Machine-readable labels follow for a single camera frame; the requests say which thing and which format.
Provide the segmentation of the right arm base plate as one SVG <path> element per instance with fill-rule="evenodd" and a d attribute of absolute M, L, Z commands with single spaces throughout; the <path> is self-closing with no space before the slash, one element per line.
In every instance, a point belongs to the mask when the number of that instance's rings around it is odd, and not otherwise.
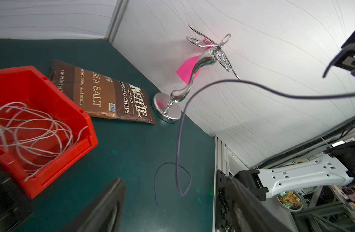
<path fill-rule="evenodd" d="M 218 232 L 229 232 L 232 228 L 232 220 L 228 201 L 225 196 L 226 175 L 221 171 L 216 171 L 215 187 L 215 228 Z"/>

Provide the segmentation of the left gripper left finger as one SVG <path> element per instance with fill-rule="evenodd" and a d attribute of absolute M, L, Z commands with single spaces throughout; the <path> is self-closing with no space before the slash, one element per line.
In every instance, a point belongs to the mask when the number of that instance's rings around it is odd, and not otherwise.
<path fill-rule="evenodd" d="M 126 197 L 125 181 L 114 179 L 62 232 L 118 232 Z"/>

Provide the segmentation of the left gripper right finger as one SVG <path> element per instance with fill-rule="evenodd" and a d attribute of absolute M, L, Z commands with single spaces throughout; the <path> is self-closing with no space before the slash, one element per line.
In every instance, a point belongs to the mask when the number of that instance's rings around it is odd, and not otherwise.
<path fill-rule="evenodd" d="M 225 195 L 236 232 L 291 231 L 237 179 L 226 178 Z"/>

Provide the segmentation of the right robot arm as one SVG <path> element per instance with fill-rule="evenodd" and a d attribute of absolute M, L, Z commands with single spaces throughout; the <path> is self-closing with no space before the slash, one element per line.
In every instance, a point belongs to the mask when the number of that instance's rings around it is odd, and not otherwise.
<path fill-rule="evenodd" d="M 350 71 L 355 77 L 355 31 L 328 64 L 323 77 L 332 66 Z M 330 146 L 325 154 L 308 162 L 274 169 L 244 170 L 234 178 L 260 201 L 290 190 L 355 185 L 355 141 Z"/>

